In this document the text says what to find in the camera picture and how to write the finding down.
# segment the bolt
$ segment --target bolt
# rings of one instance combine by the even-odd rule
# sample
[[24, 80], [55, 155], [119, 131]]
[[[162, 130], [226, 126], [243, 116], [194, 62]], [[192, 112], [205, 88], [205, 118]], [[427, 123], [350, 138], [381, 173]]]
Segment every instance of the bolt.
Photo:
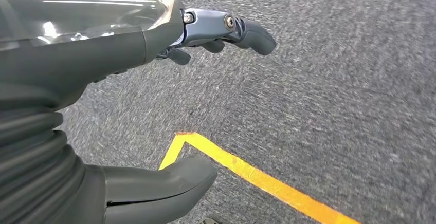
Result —
[[232, 15], [228, 14], [224, 17], [224, 22], [228, 30], [234, 31], [236, 23]]
[[194, 15], [192, 15], [192, 13], [189, 13], [189, 12], [183, 14], [183, 22], [185, 24], [189, 24], [189, 23], [194, 22]]

